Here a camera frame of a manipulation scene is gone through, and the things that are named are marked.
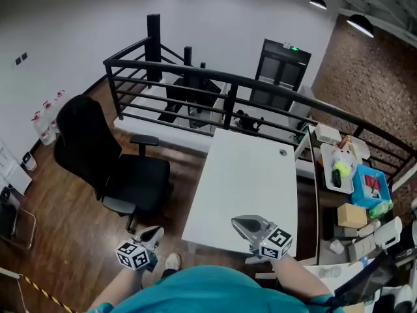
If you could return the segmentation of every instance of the black post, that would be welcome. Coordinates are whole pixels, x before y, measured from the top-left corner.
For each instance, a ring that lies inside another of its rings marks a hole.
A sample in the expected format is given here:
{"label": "black post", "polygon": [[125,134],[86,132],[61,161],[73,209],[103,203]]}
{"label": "black post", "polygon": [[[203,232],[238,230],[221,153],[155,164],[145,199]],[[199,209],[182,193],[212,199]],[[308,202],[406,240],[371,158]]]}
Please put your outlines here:
{"label": "black post", "polygon": [[111,97],[113,98],[113,103],[114,103],[115,108],[116,108],[117,116],[122,121],[123,120],[122,110],[121,110],[121,107],[120,107],[120,104],[119,104],[119,98],[118,98],[117,93],[116,93],[115,81],[113,80],[113,73],[111,71],[110,66],[106,66],[106,73],[107,73],[107,80],[108,80],[109,86],[110,86]]}
{"label": "black post", "polygon": [[364,128],[363,127],[357,127],[356,130],[353,132],[354,137],[359,137],[361,133],[363,133]]}
{"label": "black post", "polygon": [[[201,63],[200,68],[206,68],[206,63]],[[204,78],[200,78],[199,87],[198,87],[199,89],[204,89],[203,81],[204,81]]]}
{"label": "black post", "polygon": [[394,178],[399,174],[401,170],[405,168],[405,166],[412,160],[413,155],[410,155],[401,165],[397,168],[397,170],[388,178],[387,182],[390,183]]}
{"label": "black post", "polygon": [[224,102],[224,110],[226,111],[226,115],[224,117],[224,129],[229,130],[230,127],[230,120],[232,119],[233,108],[235,107],[235,100],[237,95],[238,85],[232,85],[230,88],[229,93],[227,94],[229,98],[225,99]]}
{"label": "black post", "polygon": [[[161,15],[151,14],[147,16],[148,37],[152,40],[145,44],[146,61],[161,62]],[[159,82],[162,79],[162,72],[157,70],[147,70],[147,79]]]}
{"label": "black post", "polygon": [[[185,66],[191,66],[192,50],[193,48],[191,46],[186,46],[184,48],[184,65]],[[187,73],[184,73],[184,86],[185,87],[190,86],[190,75]]]}

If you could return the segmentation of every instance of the white plastic jug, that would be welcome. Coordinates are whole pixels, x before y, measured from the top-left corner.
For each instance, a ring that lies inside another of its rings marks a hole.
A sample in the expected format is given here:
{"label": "white plastic jug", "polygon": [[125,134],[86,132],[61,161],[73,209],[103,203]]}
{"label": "white plastic jug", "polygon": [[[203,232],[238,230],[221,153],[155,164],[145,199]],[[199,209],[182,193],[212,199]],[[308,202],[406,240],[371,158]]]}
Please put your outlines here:
{"label": "white plastic jug", "polygon": [[403,223],[397,216],[375,231],[373,234],[375,244],[380,246],[382,249],[391,247],[399,242],[402,230]]}
{"label": "white plastic jug", "polygon": [[52,130],[54,131],[54,133],[59,133],[57,121],[56,121],[58,111],[56,110],[55,106],[50,104],[48,101],[45,101],[44,108],[45,108],[45,117],[48,120],[49,124],[51,125]]}
{"label": "white plastic jug", "polygon": [[59,110],[68,102],[68,96],[66,95],[65,91],[59,91],[57,93],[57,96],[53,99],[53,105],[57,109],[57,113],[59,113]]}
{"label": "white plastic jug", "polygon": [[56,136],[54,131],[51,129],[48,120],[41,116],[40,112],[35,113],[35,116],[32,118],[32,122],[33,127],[38,133],[40,141],[44,145],[50,145],[55,141]]}

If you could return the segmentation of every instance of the wall socket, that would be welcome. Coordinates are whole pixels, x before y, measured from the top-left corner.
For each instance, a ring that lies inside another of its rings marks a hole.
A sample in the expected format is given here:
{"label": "wall socket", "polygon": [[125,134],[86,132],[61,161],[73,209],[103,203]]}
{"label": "wall socket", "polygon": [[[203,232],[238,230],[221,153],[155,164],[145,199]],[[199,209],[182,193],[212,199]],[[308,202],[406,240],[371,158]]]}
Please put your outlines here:
{"label": "wall socket", "polygon": [[15,59],[16,66],[20,65],[24,60],[27,59],[27,52],[25,52],[23,55]]}

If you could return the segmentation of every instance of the blue storage box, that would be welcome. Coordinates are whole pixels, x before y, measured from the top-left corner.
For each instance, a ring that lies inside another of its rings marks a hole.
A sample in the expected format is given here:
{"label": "blue storage box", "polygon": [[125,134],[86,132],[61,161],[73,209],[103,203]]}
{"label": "blue storage box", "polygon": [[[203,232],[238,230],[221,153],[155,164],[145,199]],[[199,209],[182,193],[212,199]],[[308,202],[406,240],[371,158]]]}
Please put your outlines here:
{"label": "blue storage box", "polygon": [[[381,198],[367,197],[364,194],[364,187],[362,185],[364,180],[362,177],[364,175],[375,177],[377,174],[380,187],[379,195]],[[351,194],[351,203],[365,209],[372,209],[373,207],[380,204],[380,202],[389,201],[390,199],[390,191],[388,190],[385,174],[380,170],[359,164],[358,169],[353,177],[353,192]]]}

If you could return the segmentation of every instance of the chair armrest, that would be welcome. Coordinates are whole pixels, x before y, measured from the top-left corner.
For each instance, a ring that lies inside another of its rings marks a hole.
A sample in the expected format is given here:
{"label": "chair armrest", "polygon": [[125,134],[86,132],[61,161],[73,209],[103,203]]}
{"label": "chair armrest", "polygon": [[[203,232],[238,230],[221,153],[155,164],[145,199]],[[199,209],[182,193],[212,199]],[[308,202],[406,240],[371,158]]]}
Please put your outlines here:
{"label": "chair armrest", "polygon": [[158,146],[159,138],[153,136],[146,136],[145,134],[135,134],[130,138],[130,143],[137,144],[139,148],[139,156],[146,156],[146,145]]}
{"label": "chair armrest", "polygon": [[136,143],[138,145],[158,146],[159,138],[154,136],[146,136],[144,134],[135,134],[130,138],[130,143]]}

